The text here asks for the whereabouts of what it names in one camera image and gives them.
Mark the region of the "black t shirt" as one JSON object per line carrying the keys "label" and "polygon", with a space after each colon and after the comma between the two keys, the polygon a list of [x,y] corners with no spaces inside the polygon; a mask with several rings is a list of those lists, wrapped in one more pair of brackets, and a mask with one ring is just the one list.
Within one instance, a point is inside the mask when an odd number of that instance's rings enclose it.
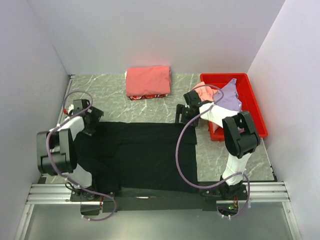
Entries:
{"label": "black t shirt", "polygon": [[78,164],[92,174],[98,192],[121,188],[195,193],[196,131],[188,127],[176,146],[183,124],[101,122],[89,136],[77,134]]}

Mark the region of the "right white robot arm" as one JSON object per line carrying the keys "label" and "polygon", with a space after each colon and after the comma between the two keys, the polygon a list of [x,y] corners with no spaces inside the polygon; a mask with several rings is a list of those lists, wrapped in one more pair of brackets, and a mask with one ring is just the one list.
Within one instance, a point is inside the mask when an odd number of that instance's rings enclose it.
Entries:
{"label": "right white robot arm", "polygon": [[[222,127],[224,143],[228,151],[227,164],[220,181],[207,186],[196,185],[187,180],[179,165],[179,147],[182,137],[186,129],[199,118]],[[261,138],[248,111],[237,112],[220,107],[213,102],[206,103],[183,127],[176,144],[175,164],[179,175],[188,185],[202,190],[218,188],[221,197],[230,200],[243,191],[249,195],[249,187],[243,185],[243,179],[248,178],[245,175],[247,162],[260,143]]]}

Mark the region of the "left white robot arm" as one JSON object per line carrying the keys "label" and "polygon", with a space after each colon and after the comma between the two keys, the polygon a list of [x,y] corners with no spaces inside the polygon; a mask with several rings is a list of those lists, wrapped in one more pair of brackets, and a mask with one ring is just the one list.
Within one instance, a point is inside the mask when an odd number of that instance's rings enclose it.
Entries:
{"label": "left white robot arm", "polygon": [[96,200],[100,188],[93,184],[92,174],[78,163],[75,139],[79,133],[92,136],[104,112],[93,107],[88,99],[76,99],[66,110],[67,117],[57,130],[53,128],[36,135],[37,168],[40,173],[57,176],[58,170],[66,182],[88,201]]}

